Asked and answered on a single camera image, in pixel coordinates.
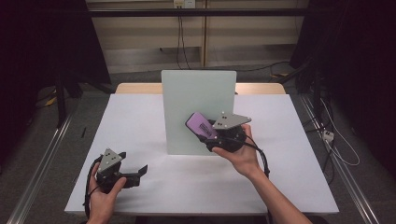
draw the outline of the pink phone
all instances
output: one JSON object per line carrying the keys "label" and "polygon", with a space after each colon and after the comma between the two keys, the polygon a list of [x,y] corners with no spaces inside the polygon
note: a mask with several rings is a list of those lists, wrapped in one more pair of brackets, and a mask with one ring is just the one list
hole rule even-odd
{"label": "pink phone", "polygon": [[214,139],[215,136],[218,135],[209,121],[199,112],[195,112],[190,116],[186,121],[186,126],[195,133],[195,135],[201,135],[207,139]]}

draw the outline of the black cable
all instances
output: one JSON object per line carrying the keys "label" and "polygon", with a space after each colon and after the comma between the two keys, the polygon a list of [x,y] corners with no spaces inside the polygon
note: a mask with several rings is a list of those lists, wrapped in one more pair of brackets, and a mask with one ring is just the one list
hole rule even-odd
{"label": "black cable", "polygon": [[[323,143],[323,146],[325,147],[325,149],[327,150],[326,143],[324,141],[322,141],[322,143]],[[331,155],[332,155],[332,151],[329,150],[326,154],[326,160],[321,168],[322,173],[326,174],[325,170],[326,170],[326,166],[327,166],[328,162],[330,161],[330,163],[332,164],[332,177],[331,177],[330,181],[327,182],[328,185],[330,185],[334,181],[334,177],[335,177],[334,164],[332,163],[332,160],[330,158]]]}
{"label": "black cable", "polygon": [[[329,109],[329,116],[330,116],[330,119],[331,119],[331,120],[334,120],[334,113],[332,112],[332,104],[331,104],[331,99],[332,99],[332,98],[331,98],[331,96],[330,96],[329,90],[327,90],[327,91],[328,91],[327,99],[322,99],[322,103],[324,103],[324,106],[327,106],[327,108]],[[333,125],[333,124],[331,124],[331,128],[330,128],[330,129],[331,129],[331,132],[334,133],[334,125]],[[335,138],[333,138],[330,147],[331,147],[331,148],[334,148],[334,144],[335,144]],[[330,150],[330,151],[328,152],[328,154],[327,154],[326,161],[325,161],[325,163],[324,163],[324,165],[323,165],[323,169],[322,169],[323,173],[325,173],[325,169],[326,169],[326,166],[327,166],[327,162],[328,162],[328,160],[330,160],[331,154],[332,154],[332,150]],[[330,181],[328,182],[329,185],[334,181],[334,177],[335,177],[334,164],[333,164],[332,160],[330,160],[330,162],[331,162],[331,164],[332,164],[332,177],[331,177]]]}
{"label": "black cable", "polygon": [[180,48],[180,17],[178,17],[178,39],[177,39],[177,53],[176,53],[176,61],[177,61],[177,66],[180,70],[183,70],[180,66],[180,63],[178,62],[178,49]]}
{"label": "black cable", "polygon": [[93,161],[90,171],[88,172],[88,176],[87,176],[87,185],[85,186],[85,199],[84,199],[84,210],[85,210],[85,215],[87,216],[87,219],[90,219],[90,198],[91,198],[91,194],[93,193],[93,191],[91,193],[88,193],[90,191],[90,180],[91,180],[91,173],[93,170],[93,167],[95,166],[95,164],[97,162],[100,162],[103,158],[103,155],[100,155],[100,157],[98,157],[96,160]]}
{"label": "black cable", "polygon": [[319,127],[316,129],[311,129],[311,130],[307,130],[305,131],[306,133],[312,133],[312,132],[317,132],[317,131],[323,131],[323,129],[325,129],[327,126],[329,126],[329,124],[331,124],[330,120],[327,121],[326,124],[319,124]]}
{"label": "black cable", "polygon": [[94,188],[94,189],[91,191],[91,193],[89,193],[88,195],[91,197],[91,195],[92,195],[97,189],[99,189],[103,184],[105,184],[105,181],[102,182],[102,183],[100,183],[98,186],[96,186],[96,188]]}
{"label": "black cable", "polygon": [[[267,176],[267,178],[269,178],[270,177],[270,170],[268,168],[268,161],[267,161],[267,158],[265,157],[264,152],[257,146],[256,142],[253,140],[252,137],[248,136],[247,134],[244,134],[244,136],[246,136],[248,139],[250,139],[251,142],[256,147],[256,150],[258,150],[260,152],[260,156],[262,157],[262,162],[265,162],[265,164],[264,164],[264,173]],[[274,223],[273,216],[272,216],[272,214],[271,214],[271,212],[270,212],[270,210],[268,208],[267,208],[267,214],[268,214],[268,222],[270,224],[273,224]]]}
{"label": "black cable", "polygon": [[273,74],[272,66],[273,65],[271,64],[271,66],[270,66],[270,79],[268,80],[268,83],[270,83],[272,81],[272,79],[273,79],[273,77],[272,77],[272,74]]}
{"label": "black cable", "polygon": [[187,67],[189,67],[189,70],[191,70],[189,61],[187,60],[187,55],[186,55],[186,48],[184,47],[184,32],[183,32],[183,19],[180,18],[180,27],[181,27],[181,43],[183,44],[183,54],[184,54],[184,59],[186,60]]}
{"label": "black cable", "polygon": [[283,62],[279,62],[279,63],[273,63],[273,64],[266,65],[266,66],[260,67],[260,68],[254,68],[254,69],[248,69],[248,70],[233,70],[233,71],[236,71],[236,72],[252,72],[252,71],[258,71],[258,70],[262,70],[262,69],[265,69],[265,68],[269,68],[269,67],[272,67],[272,66],[274,66],[274,65],[281,64],[281,63],[289,63],[289,61],[283,61]]}
{"label": "black cable", "polygon": [[316,117],[313,117],[312,119],[309,119],[307,121],[304,121],[301,123],[301,125],[303,125],[303,127],[305,127],[306,125],[308,125],[310,122],[314,121],[314,119],[316,119]]}
{"label": "black cable", "polygon": [[251,145],[250,143],[242,142],[240,140],[236,140],[236,139],[228,138],[228,137],[221,137],[219,139],[220,140],[222,140],[222,139],[223,140],[228,140],[228,141],[232,141],[232,142],[235,142],[235,143],[243,144],[245,146],[248,146],[248,147],[251,147],[251,148],[254,148],[254,149],[258,150],[259,153],[260,153],[260,156],[262,157],[262,163],[264,165],[264,173],[269,178],[270,170],[268,168],[268,161],[267,161],[267,158],[265,157],[264,152],[257,146],[257,144],[254,142],[254,140],[251,137],[247,136],[246,134],[244,134],[244,136],[248,137],[253,142],[253,144],[255,146]]}

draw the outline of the wire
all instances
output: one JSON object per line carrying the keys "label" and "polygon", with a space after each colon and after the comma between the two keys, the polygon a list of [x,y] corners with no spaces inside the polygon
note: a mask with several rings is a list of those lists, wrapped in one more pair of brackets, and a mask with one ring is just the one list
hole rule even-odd
{"label": "wire", "polygon": [[[331,112],[331,118],[333,117],[333,114],[332,114],[332,106],[331,106],[331,104],[330,104],[330,96],[328,97],[328,102],[327,102],[327,104],[328,104],[328,107],[330,108],[330,112]],[[317,122],[318,122],[318,128],[316,128],[316,129],[313,129],[313,130],[307,130],[307,131],[305,131],[306,133],[312,133],[312,132],[317,132],[317,131],[323,131],[323,129],[325,129],[325,128],[327,128],[328,126],[329,126],[329,124],[331,124],[331,122],[330,122],[330,120],[327,120],[327,123],[326,124],[323,124],[322,122],[320,122],[320,118],[321,118],[321,115],[320,115],[320,117],[319,118],[316,118],[316,117],[313,117],[311,120],[316,120]],[[309,121],[311,121],[311,120],[308,120],[308,121],[306,121],[306,122],[304,122],[303,123],[303,127],[304,126],[306,126],[308,123],[309,123]]]}
{"label": "wire", "polygon": [[327,152],[326,161],[324,162],[323,167],[321,168],[322,173],[326,174],[325,170],[326,170],[326,166],[327,166],[328,162],[330,162],[332,164],[332,177],[331,177],[330,181],[327,182],[328,185],[330,185],[334,181],[334,177],[335,177],[334,164],[332,163],[332,160],[330,160],[331,154],[332,154],[331,150]]}
{"label": "wire", "polygon": [[247,70],[234,70],[234,71],[236,71],[236,72],[252,72],[252,71],[258,71],[258,70],[262,70],[262,69],[265,69],[265,68],[272,67],[272,66],[277,65],[277,64],[280,64],[280,63],[289,63],[289,61],[283,61],[283,62],[279,62],[279,63],[273,63],[273,64],[266,65],[266,66],[260,67],[260,68],[247,69]]}
{"label": "wire", "polygon": [[186,48],[184,46],[184,34],[183,34],[183,20],[181,17],[178,17],[178,40],[177,40],[177,54],[176,54],[176,60],[177,60],[177,66],[180,70],[183,70],[180,66],[180,62],[178,61],[178,51],[180,49],[180,38],[181,38],[181,43],[183,46],[183,54],[184,54],[184,59],[186,60],[187,67],[191,70],[189,62],[187,60],[187,55],[186,55]]}
{"label": "wire", "polygon": [[103,181],[102,183],[100,183],[98,186],[96,186],[96,188],[94,188],[91,193],[88,194],[88,196],[91,197],[91,195],[97,190],[99,189],[103,184],[105,184],[105,181]]}
{"label": "wire", "polygon": [[87,176],[87,184],[85,186],[85,199],[84,199],[84,204],[83,204],[84,210],[85,210],[85,215],[87,216],[87,219],[90,219],[90,212],[91,212],[90,211],[90,198],[91,198],[91,194],[93,193],[93,191],[91,193],[88,193],[90,190],[91,174],[92,174],[92,170],[93,170],[93,167],[95,166],[95,164],[97,162],[100,162],[102,160],[102,158],[103,158],[103,155],[100,155],[96,160],[93,161],[93,163],[90,167],[90,171],[88,172],[88,176]]}
{"label": "wire", "polygon": [[314,119],[317,119],[316,117],[313,117],[312,119],[306,120],[304,122],[301,123],[301,125],[303,125],[303,127],[305,127],[306,125],[308,125],[310,122],[314,121]]}
{"label": "wire", "polygon": [[359,157],[358,153],[357,153],[356,150],[353,148],[353,146],[349,144],[349,142],[345,139],[345,137],[338,131],[337,127],[335,127],[335,124],[334,124],[334,122],[332,121],[332,116],[331,116],[331,114],[330,114],[330,112],[329,112],[329,109],[327,108],[326,104],[324,103],[324,101],[323,101],[321,98],[320,98],[320,101],[323,103],[324,108],[326,109],[326,112],[327,112],[327,114],[329,115],[330,122],[332,123],[332,126],[334,127],[335,131],[336,131],[338,134],[340,134],[340,136],[343,138],[343,140],[349,145],[350,149],[352,149],[353,153],[355,153],[356,158],[358,159],[358,161],[357,161],[356,163],[351,163],[351,162],[345,161],[345,160],[341,157],[341,155],[340,155],[339,153],[337,153],[336,151],[334,151],[334,148],[336,149],[336,147],[330,146],[330,144],[329,144],[329,142],[328,142],[327,140],[325,140],[325,142],[329,145],[329,148],[330,148],[330,150],[334,153],[334,155],[335,155],[338,159],[340,159],[343,163],[348,164],[348,165],[351,165],[351,166],[357,166],[357,165],[359,165],[359,164],[361,163],[361,158]]}
{"label": "wire", "polygon": [[233,139],[233,138],[221,137],[221,139],[232,141],[232,142],[239,143],[239,144],[243,144],[245,146],[248,146],[248,147],[251,147],[251,148],[254,148],[254,149],[258,150],[259,153],[260,153],[260,156],[262,157],[262,163],[263,163],[263,166],[264,166],[264,173],[269,178],[270,170],[268,168],[268,161],[267,161],[267,158],[265,157],[264,152],[262,151],[262,149],[260,149],[257,146],[257,144],[254,142],[254,140],[250,136],[248,136],[246,134],[243,134],[243,135],[246,136],[247,138],[249,138],[253,142],[254,146],[251,145],[250,143],[242,142],[240,140],[236,140],[236,139]]}
{"label": "wire", "polygon": [[189,69],[191,70],[189,61],[187,60],[186,48],[184,47],[183,19],[181,17],[180,17],[180,27],[181,27],[181,43],[183,44],[184,59],[186,60],[187,67],[189,67]]}
{"label": "wire", "polygon": [[273,64],[271,64],[271,66],[270,66],[270,79],[268,80],[268,83],[270,83],[272,81],[272,79],[273,79],[272,66],[273,66]]}
{"label": "wire", "polygon": [[176,53],[176,61],[177,61],[177,66],[180,70],[183,70],[180,66],[180,63],[178,62],[178,49],[180,48],[180,17],[178,17],[178,40],[177,40],[177,53]]}

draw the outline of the white tabletop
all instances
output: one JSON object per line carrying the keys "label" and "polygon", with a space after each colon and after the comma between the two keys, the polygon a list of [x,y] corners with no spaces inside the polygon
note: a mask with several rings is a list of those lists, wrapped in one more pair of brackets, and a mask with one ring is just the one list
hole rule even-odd
{"label": "white tabletop", "polygon": [[[288,95],[236,95],[234,113],[252,118],[253,138],[266,154],[271,181],[302,212],[338,212]],[[110,97],[66,212],[84,213],[87,173],[107,147],[127,152],[120,168],[123,173],[137,172],[148,164],[140,186],[119,194],[117,213],[200,216],[266,212],[251,183],[223,158],[167,155],[163,97],[146,94]]]}

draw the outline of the gray floor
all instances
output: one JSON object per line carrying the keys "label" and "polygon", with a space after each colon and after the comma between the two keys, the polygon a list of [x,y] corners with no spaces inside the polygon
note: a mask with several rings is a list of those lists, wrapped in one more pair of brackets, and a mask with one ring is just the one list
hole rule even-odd
{"label": "gray floor", "polygon": [[[246,65],[223,67],[224,69],[248,69],[261,65]],[[288,73],[286,65],[275,66],[273,73]],[[271,79],[269,69],[255,72],[238,72],[240,82],[268,82]],[[121,82],[131,81],[161,81],[159,71],[136,72],[112,75],[113,87]],[[85,217],[76,217],[64,212],[69,195],[74,187],[75,179],[88,153],[101,117],[106,109],[108,95],[99,91],[84,88],[81,99],[68,98],[69,108],[77,105],[64,140],[54,156],[50,169],[45,175],[41,188],[25,217],[25,223],[79,223]],[[309,120],[302,104],[301,97],[296,93],[293,82],[285,85],[287,93],[293,101],[302,122]],[[351,127],[336,102],[332,105],[334,122],[338,130],[357,150],[361,157],[361,164],[349,167],[361,190],[374,208],[380,223],[394,223],[396,221],[396,182],[389,173],[372,156],[364,141],[351,131]],[[15,205],[23,194],[28,181],[40,163],[42,155],[55,132],[57,124],[56,105],[37,109],[33,122],[14,150],[0,175],[0,223],[7,223]],[[320,164],[326,158],[326,151],[315,132],[307,134],[312,148]],[[355,156],[339,136],[335,136],[336,145],[345,160],[354,161]],[[329,223],[364,223],[361,213],[347,191],[346,185],[336,170],[332,170],[329,163],[325,175],[334,180],[330,184],[332,194],[339,206],[340,213],[324,216]],[[114,216],[111,223],[134,223],[134,217]]]}

